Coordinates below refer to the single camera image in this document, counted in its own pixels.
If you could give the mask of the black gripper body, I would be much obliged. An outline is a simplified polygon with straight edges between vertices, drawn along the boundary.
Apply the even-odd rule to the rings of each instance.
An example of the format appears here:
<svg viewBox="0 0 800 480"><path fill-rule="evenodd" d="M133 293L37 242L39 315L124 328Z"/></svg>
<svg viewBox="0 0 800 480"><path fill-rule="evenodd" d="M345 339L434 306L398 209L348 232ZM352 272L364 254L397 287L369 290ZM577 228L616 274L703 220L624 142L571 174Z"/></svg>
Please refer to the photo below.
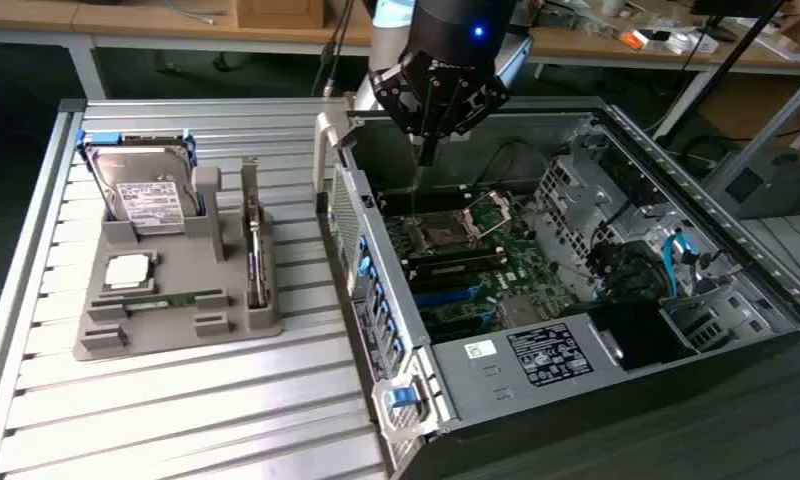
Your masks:
<svg viewBox="0 0 800 480"><path fill-rule="evenodd" d="M496 75L495 59L507 33L504 1L417 1L405 53L425 53L432 75L429 125L436 124L458 86L476 89Z"/></svg>

